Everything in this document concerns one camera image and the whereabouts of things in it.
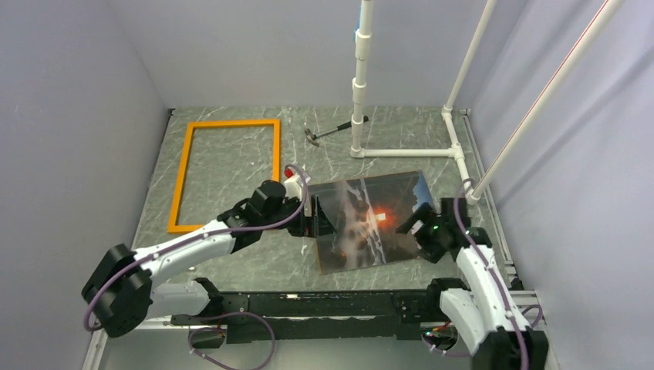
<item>gray wall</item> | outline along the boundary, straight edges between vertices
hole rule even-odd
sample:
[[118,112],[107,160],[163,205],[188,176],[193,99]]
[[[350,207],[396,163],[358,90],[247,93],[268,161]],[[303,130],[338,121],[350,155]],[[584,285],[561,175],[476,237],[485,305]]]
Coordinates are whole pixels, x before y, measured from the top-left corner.
[[[109,0],[168,106],[352,103],[356,0]],[[526,0],[500,0],[457,100],[470,107]],[[485,0],[375,0],[371,105],[442,105]]]
[[[532,0],[472,125],[488,165],[601,0]],[[625,2],[492,185],[561,368],[651,368],[654,13]]]
[[103,0],[2,2],[0,86],[0,368],[79,368],[79,292],[131,241],[166,112]]

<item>marble table surface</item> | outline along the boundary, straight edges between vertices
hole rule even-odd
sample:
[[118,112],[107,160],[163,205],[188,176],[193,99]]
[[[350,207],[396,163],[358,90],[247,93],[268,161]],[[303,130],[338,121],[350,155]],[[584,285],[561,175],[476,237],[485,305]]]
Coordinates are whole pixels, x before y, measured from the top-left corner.
[[[370,106],[362,146],[375,149],[447,148],[450,139],[440,107]],[[147,247],[179,235],[166,231],[187,124],[196,121],[279,118],[281,163],[306,165],[312,183],[422,170],[435,200],[452,197],[461,184],[457,165],[447,158],[365,158],[349,155],[349,131],[307,143],[306,127],[314,133],[350,119],[351,107],[199,107],[175,109],[163,138],[133,248]],[[477,162],[464,121],[454,125],[466,155],[470,175],[478,178]],[[180,206],[179,224],[205,224],[271,177],[272,128],[200,129],[194,141]],[[470,207],[473,225],[485,227],[504,269],[499,236],[485,198]],[[291,237],[284,230],[264,232],[261,240],[226,257],[199,264],[172,278],[186,282],[211,279],[222,291],[324,291],[423,289],[432,278],[459,277],[451,258],[437,264],[402,261],[378,267],[321,275],[314,240]]]

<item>orange picture frame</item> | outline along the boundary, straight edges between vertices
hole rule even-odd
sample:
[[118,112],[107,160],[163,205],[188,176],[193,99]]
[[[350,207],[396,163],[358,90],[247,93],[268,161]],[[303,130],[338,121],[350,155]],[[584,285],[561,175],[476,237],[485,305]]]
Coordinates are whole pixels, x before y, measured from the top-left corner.
[[177,171],[173,203],[170,205],[170,216],[168,217],[168,233],[184,234],[195,231],[203,225],[178,225],[182,193],[184,192],[184,181],[190,156],[190,147],[193,142],[193,132],[199,129],[229,129],[235,127],[272,126],[272,179],[279,181],[281,177],[281,121],[279,119],[246,119],[238,121],[211,121],[211,122],[190,122],[184,137],[180,169]]

